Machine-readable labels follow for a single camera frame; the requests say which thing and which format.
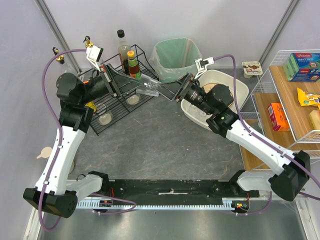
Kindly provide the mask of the dark soy sauce bottle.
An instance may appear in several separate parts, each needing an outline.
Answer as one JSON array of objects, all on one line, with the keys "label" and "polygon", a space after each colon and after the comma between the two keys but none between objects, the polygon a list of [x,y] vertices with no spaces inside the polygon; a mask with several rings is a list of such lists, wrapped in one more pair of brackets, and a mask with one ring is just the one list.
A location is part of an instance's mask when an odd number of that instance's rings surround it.
[{"label": "dark soy sauce bottle", "polygon": [[131,50],[131,47],[128,45],[125,37],[125,31],[123,29],[119,29],[117,31],[117,36],[119,40],[119,46],[118,46],[118,55],[120,58],[121,66],[123,68],[123,71],[126,75],[130,74],[129,71],[129,60],[128,60],[128,51]]}]

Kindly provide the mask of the yellow cap chili sauce bottle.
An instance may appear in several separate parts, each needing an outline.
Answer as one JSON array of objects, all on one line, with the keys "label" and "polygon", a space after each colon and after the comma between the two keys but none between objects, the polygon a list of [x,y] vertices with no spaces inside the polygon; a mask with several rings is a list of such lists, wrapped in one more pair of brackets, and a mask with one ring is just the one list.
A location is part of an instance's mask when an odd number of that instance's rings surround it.
[{"label": "yellow cap chili sauce bottle", "polygon": [[127,52],[127,57],[130,76],[135,79],[140,79],[141,70],[135,52],[133,50],[129,50]]}]

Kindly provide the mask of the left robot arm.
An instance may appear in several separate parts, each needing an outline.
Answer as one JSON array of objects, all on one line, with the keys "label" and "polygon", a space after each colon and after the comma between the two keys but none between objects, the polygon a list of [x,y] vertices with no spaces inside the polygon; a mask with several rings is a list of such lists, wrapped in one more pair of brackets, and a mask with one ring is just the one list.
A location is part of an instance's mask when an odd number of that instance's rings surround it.
[{"label": "left robot arm", "polygon": [[40,213],[46,212],[69,218],[79,201],[93,193],[107,193],[110,190],[106,173],[89,172],[85,178],[67,186],[68,175],[75,154],[88,132],[94,111],[86,104],[111,93],[110,84],[142,84],[138,79],[118,73],[107,65],[102,76],[82,82],[72,73],[57,78],[56,95],[60,100],[60,115],[57,121],[57,135],[51,155],[35,187],[26,188],[23,198]]}]

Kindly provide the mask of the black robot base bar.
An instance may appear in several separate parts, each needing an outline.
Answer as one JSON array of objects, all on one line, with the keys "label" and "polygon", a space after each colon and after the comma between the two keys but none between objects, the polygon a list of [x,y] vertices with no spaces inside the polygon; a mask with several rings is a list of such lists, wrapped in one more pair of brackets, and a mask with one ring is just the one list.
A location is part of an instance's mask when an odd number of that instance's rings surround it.
[{"label": "black robot base bar", "polygon": [[100,193],[137,204],[219,204],[223,198],[260,196],[257,190],[242,190],[235,181],[216,179],[115,179],[104,183]]}]

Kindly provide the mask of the clear plastic cup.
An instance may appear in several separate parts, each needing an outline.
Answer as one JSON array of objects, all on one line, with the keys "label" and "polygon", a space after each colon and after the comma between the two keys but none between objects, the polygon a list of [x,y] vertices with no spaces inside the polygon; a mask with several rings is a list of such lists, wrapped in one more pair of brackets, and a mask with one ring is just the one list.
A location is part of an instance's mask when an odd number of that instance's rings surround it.
[{"label": "clear plastic cup", "polygon": [[187,112],[194,118],[196,118],[199,115],[199,109],[192,104],[189,105]]},{"label": "clear plastic cup", "polygon": [[210,115],[207,115],[205,112],[201,110],[197,113],[197,119],[203,123],[205,123],[209,117]]},{"label": "clear plastic cup", "polygon": [[159,83],[156,79],[142,73],[140,76],[140,80],[143,82],[143,85],[140,85],[136,89],[137,94],[152,96],[152,97],[158,97],[160,95],[154,89],[154,86]]}]

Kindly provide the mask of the yellow snack bag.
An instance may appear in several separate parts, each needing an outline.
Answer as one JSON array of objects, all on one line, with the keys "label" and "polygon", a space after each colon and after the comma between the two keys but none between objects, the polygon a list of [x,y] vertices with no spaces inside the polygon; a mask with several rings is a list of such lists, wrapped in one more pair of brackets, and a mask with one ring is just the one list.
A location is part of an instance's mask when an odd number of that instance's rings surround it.
[{"label": "yellow snack bag", "polygon": [[302,107],[312,106],[320,108],[320,95],[318,93],[310,93],[297,88],[298,102]]}]

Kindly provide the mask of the small yellow label bottle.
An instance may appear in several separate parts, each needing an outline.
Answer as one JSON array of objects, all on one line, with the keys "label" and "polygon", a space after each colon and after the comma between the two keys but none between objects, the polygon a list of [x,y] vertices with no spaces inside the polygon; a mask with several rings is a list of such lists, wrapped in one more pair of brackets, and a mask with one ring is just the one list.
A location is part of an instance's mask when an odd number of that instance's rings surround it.
[{"label": "small yellow label bottle", "polygon": [[94,114],[97,112],[97,107],[96,107],[96,105],[94,104],[93,101],[88,102],[85,106],[93,109],[93,113]]}]

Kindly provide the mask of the floral ceramic plate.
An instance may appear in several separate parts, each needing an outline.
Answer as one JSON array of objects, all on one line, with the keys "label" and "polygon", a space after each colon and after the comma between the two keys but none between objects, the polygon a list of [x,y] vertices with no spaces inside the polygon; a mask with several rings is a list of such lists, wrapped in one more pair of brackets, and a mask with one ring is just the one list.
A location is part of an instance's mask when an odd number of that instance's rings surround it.
[{"label": "floral ceramic plate", "polygon": [[216,85],[217,85],[217,83],[212,82],[212,83],[205,84],[202,88],[203,88],[204,92],[207,94],[207,93],[208,93],[211,89],[213,89]]}]

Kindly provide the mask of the orange pink box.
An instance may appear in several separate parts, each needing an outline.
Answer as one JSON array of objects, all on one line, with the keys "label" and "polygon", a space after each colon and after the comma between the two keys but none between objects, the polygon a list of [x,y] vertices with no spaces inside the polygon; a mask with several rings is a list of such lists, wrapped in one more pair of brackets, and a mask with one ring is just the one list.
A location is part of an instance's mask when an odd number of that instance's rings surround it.
[{"label": "orange pink box", "polygon": [[290,131],[289,122],[285,115],[283,106],[279,102],[272,102],[268,108],[269,117],[272,124],[272,129],[277,132]]}]

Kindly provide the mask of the glass oil bottle gold spout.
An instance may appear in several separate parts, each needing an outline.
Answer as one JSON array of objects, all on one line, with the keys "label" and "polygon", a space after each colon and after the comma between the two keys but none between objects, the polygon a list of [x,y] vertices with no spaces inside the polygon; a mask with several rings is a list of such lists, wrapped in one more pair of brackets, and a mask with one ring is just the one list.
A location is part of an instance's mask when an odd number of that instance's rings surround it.
[{"label": "glass oil bottle gold spout", "polygon": [[85,43],[86,49],[87,49],[87,47],[91,47],[91,46],[94,45],[94,44],[91,42],[91,38],[90,38],[89,36],[86,36],[83,42]]}]

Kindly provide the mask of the green sponge pack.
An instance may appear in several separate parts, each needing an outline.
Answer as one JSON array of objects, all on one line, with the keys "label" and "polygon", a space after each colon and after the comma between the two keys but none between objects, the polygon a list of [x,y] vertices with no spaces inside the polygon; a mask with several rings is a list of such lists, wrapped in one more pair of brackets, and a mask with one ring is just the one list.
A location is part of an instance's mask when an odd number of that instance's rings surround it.
[{"label": "green sponge pack", "polygon": [[320,54],[315,52],[293,52],[283,64],[288,82],[320,81]]}]

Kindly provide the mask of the yellow sponge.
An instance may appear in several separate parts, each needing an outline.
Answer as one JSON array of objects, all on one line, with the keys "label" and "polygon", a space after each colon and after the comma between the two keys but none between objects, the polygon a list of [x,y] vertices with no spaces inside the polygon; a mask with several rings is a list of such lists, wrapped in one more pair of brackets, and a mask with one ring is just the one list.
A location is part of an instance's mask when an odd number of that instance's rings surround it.
[{"label": "yellow sponge", "polygon": [[314,130],[320,130],[320,112],[318,110],[313,110],[309,114],[310,122]]}]

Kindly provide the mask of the glass jar with rice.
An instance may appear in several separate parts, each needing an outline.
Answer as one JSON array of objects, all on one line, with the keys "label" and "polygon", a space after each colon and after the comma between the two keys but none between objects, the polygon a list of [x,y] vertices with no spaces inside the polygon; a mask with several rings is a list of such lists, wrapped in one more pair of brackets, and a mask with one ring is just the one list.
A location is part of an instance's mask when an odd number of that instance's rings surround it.
[{"label": "glass jar with rice", "polygon": [[139,93],[132,94],[125,101],[128,105],[134,106],[137,105],[141,100],[141,96]]}]

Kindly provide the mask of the wide glass jar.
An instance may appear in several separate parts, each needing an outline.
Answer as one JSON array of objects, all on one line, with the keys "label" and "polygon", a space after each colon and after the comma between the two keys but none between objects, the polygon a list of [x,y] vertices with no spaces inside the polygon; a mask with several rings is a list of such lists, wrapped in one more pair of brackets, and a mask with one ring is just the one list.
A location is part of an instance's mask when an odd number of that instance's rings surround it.
[{"label": "wide glass jar", "polygon": [[113,114],[110,110],[107,109],[107,106],[103,103],[97,104],[96,114],[98,116],[98,123],[100,125],[108,125],[113,120]]}]

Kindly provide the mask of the beige pump soap bottle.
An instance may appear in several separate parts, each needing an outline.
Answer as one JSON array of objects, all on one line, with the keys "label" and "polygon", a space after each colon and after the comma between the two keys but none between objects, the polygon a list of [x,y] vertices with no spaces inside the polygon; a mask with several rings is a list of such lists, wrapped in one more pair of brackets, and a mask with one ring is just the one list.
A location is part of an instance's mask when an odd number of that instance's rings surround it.
[{"label": "beige pump soap bottle", "polygon": [[[40,154],[36,157],[37,159],[48,159],[52,153],[52,148],[50,146],[44,147],[41,151]],[[75,168],[75,161],[73,160],[71,163],[71,167],[69,169],[69,174],[74,170]]]}]

